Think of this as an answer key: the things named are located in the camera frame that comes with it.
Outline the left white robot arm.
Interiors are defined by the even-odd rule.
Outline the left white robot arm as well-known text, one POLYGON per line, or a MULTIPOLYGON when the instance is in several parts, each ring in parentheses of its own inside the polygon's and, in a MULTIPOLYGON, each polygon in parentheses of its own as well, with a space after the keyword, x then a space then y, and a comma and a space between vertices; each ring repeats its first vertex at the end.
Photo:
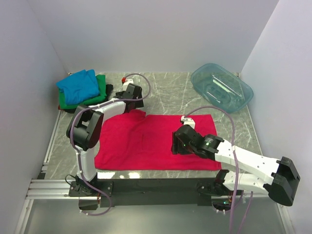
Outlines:
POLYGON ((72 190, 81 191, 87 196, 99 191, 97 172, 94 163, 94 147, 99 142, 103 123, 115 116, 141 108, 143 104, 142 88, 127 81, 123 90, 117 92, 109 101, 97 105, 79 105, 67 128, 66 135, 76 151, 77 175, 72 190))

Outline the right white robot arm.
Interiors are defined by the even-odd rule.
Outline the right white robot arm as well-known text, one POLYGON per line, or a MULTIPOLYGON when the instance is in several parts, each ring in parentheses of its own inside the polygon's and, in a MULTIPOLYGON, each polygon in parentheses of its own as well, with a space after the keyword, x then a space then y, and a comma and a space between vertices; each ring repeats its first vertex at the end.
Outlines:
POLYGON ((221 137, 208 134, 202 136, 190 125, 183 125, 173 132, 173 154, 195 154, 236 166, 245 173, 220 173, 214 182, 214 190, 224 195, 229 190, 244 190, 267 194, 274 202, 292 206, 300 175, 287 157, 281 159, 265 157, 233 146, 221 137))

